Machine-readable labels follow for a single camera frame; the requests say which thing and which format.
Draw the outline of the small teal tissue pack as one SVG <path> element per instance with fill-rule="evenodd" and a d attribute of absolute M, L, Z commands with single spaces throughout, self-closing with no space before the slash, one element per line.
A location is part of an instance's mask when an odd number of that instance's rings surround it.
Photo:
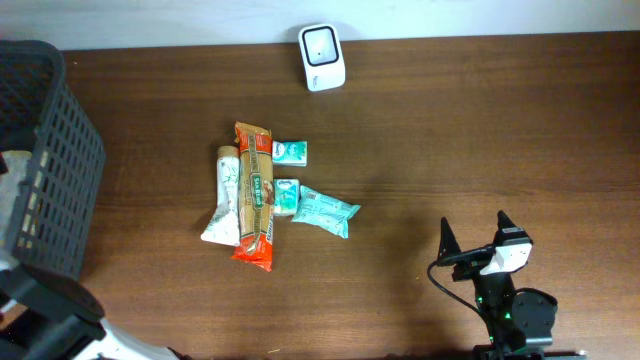
<path fill-rule="evenodd" d="M 275 216 L 293 216 L 298 209 L 300 183 L 298 179 L 275 179 Z"/>

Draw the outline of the white tube with cork cap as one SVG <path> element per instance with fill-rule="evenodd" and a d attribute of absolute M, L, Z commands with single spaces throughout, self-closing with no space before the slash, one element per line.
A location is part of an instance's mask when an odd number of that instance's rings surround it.
<path fill-rule="evenodd" d="M 240 245 L 239 149 L 221 146 L 216 154 L 216 209 L 200 238 L 210 243 L 237 247 Z"/>

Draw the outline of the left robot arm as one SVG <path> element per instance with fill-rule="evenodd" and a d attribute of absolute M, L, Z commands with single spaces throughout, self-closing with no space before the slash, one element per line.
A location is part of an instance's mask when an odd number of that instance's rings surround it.
<path fill-rule="evenodd" d="M 111 325 L 73 279 L 28 265 L 1 266 L 3 359 L 183 359 Z"/>

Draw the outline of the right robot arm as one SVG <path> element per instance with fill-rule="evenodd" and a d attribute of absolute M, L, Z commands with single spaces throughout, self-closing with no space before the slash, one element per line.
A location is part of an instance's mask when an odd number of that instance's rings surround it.
<path fill-rule="evenodd" d="M 584 359 L 579 352 L 553 352 L 552 329 L 558 301 L 534 288 L 514 286 L 512 275 L 528 264 L 534 242 L 524 228 L 517 226 L 500 210 L 493 241 L 479 248 L 460 249 L 446 218 L 440 221 L 438 255 L 427 268 L 432 284 L 447 296 L 469 308 L 484 322 L 487 345 L 476 345 L 474 359 Z M 474 286 L 473 304 L 465 301 L 432 275 L 435 267 L 451 267 L 452 280 L 470 280 Z"/>

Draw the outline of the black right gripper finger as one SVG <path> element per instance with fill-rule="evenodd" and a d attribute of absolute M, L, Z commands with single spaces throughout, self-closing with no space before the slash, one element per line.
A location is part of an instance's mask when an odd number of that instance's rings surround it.
<path fill-rule="evenodd" d="M 512 239 L 523 237 L 523 229 L 516 226 L 503 210 L 497 213 L 497 227 L 493 240 L 495 246 L 504 246 Z"/>
<path fill-rule="evenodd" d="M 440 244 L 437 256 L 438 264 L 455 264 L 461 249 L 446 217 L 440 221 Z"/>

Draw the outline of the teal wet wipes pouch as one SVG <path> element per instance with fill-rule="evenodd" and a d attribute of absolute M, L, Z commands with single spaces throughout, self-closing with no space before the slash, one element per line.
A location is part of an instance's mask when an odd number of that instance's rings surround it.
<path fill-rule="evenodd" d="M 360 210 L 342 200 L 300 186 L 300 200 L 292 221 L 320 227 L 343 239 L 349 237 L 348 221 Z"/>

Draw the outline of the orange spaghetti package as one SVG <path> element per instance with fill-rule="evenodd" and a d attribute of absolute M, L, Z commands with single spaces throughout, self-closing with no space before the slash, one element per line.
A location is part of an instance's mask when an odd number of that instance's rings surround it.
<path fill-rule="evenodd" d="M 269 130 L 247 123 L 235 123 L 239 145 L 240 245 L 233 259 L 272 271 L 274 228 L 274 175 Z"/>

